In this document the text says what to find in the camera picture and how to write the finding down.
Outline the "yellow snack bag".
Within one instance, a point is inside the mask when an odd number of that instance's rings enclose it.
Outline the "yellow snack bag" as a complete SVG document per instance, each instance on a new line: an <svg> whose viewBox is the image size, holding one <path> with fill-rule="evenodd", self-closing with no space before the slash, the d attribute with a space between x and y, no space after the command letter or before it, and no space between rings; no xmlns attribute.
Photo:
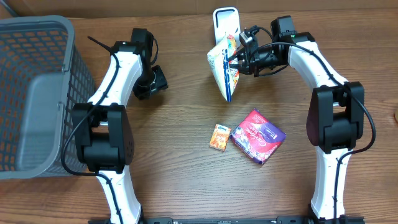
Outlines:
<svg viewBox="0 0 398 224"><path fill-rule="evenodd" d="M239 72L233 65L237 59L228 58L236 53L237 43L232 35L225 35L208 53L207 60L218 88L227 102L232 101L232 95L239 80Z"/></svg>

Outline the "red purple pad package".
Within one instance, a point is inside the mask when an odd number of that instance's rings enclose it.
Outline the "red purple pad package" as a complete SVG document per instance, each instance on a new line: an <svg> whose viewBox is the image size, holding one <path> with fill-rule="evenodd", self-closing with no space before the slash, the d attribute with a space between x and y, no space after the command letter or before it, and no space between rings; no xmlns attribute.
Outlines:
<svg viewBox="0 0 398 224"><path fill-rule="evenodd" d="M257 109L253 109L231 133L232 142L260 165L270 158L285 139L286 134Z"/></svg>

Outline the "orange tissue packet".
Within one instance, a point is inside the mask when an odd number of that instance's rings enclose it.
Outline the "orange tissue packet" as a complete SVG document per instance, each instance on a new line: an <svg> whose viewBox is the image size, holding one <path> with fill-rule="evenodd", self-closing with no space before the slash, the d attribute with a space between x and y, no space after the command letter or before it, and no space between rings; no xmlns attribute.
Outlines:
<svg viewBox="0 0 398 224"><path fill-rule="evenodd" d="M225 151L231 129L229 127L216 124L209 146L219 151Z"/></svg>

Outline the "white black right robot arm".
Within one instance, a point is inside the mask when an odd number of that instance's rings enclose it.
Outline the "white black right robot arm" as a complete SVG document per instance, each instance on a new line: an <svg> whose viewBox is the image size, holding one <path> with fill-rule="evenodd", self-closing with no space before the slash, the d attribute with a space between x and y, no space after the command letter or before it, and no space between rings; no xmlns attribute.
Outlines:
<svg viewBox="0 0 398 224"><path fill-rule="evenodd" d="M312 92L306 130L317 154L315 190L305 223L364 223L345 214L343 193L348 161L363 135L364 88L336 72L309 32L297 32L290 16L271 22L269 44L260 46L258 26L239 35L239 72L260 76L264 69L292 67Z"/></svg>

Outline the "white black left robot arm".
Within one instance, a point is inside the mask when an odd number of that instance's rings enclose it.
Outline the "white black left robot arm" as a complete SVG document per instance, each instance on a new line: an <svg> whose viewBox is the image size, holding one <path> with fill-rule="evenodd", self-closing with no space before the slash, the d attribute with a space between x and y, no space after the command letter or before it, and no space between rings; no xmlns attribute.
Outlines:
<svg viewBox="0 0 398 224"><path fill-rule="evenodd" d="M135 28L129 41L102 47L110 54L108 71L90 99L73 106L73 131L67 139L75 143L77 158L88 172L62 164L72 175L100 181L111 212L107 223L145 223L129 169L134 139L126 107L131 95L146 100L167 89L166 77L155 64L159 46L151 32Z"/></svg>

